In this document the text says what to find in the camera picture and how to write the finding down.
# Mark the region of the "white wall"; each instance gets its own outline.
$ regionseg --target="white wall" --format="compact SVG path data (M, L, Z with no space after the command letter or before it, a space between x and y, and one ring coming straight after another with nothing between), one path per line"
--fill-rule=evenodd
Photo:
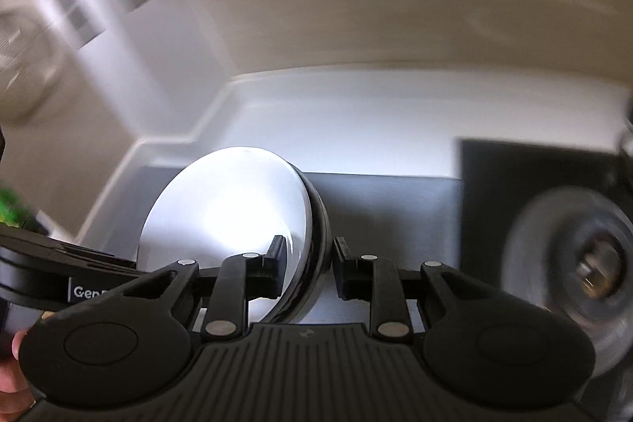
M34 0L0 0L39 17ZM131 132L94 88L70 49L50 95L28 117L2 123L6 149L0 183L34 210L77 234L119 162Z
M100 31L83 47L53 0L36 1L136 138L189 135L230 79L187 0L79 0Z
M501 70L298 69L242 76L213 150L252 145L309 172L459 177L458 138L613 151L627 90Z

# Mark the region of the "metal plate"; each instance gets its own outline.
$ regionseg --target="metal plate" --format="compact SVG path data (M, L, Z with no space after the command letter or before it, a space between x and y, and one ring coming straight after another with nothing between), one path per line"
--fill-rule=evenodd
M548 285L552 240L568 221L596 210L608 210L633 231L622 210L591 189L564 186L535 197L521 211L508 234L502 258L502 288L533 304L557 310ZM581 318L574 320L594 343L594 377L615 366L633 343L633 308L600 324Z
M151 271L184 258L216 267L233 254L263 254L275 235L283 235L288 243L284 295L291 295L287 287L303 271L311 232L308 192L290 164L263 149L222 149L167 185L143 227L137 267ZM251 301L249 320L261 320L284 295L279 301Z

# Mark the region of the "metal bolt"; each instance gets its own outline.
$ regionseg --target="metal bolt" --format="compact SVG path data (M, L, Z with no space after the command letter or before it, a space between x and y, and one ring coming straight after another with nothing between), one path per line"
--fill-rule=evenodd
M621 283L624 264L614 244L608 240L596 240L576 267L582 289L592 299L609 297Z
M228 337L237 330L237 326L230 320L214 320L205 326L205 330L214 337Z
M401 322L383 322L378 332L385 338L402 338L409 334L409 327Z

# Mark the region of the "green object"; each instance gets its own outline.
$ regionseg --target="green object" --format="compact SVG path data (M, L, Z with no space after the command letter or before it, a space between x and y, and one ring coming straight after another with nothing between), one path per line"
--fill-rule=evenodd
M33 213L20 203L20 198L11 188L0 185L0 224L21 227L34 233L48 235Z
M32 217L13 190L0 186L0 223L22 227Z

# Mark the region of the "black clamp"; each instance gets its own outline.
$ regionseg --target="black clamp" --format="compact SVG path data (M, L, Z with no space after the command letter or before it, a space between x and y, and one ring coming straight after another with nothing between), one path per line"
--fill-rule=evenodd
M332 267L342 299L371 303L370 336L413 348L447 388L478 404L541 409L578 398L593 372L591 340L572 321L495 290L438 261L419 271L352 256L335 241ZM412 338L405 299L426 331ZM399 328L385 334L381 327Z
M179 260L37 323L20 351L22 370L32 390L56 404L94 409L138 401L178 377L200 337L242 336L248 299L277 298L285 273L284 237L275 237L265 256L231 256L216 269ZM198 337L189 330L206 298Z
M0 297L59 311L145 273L133 261L0 224Z

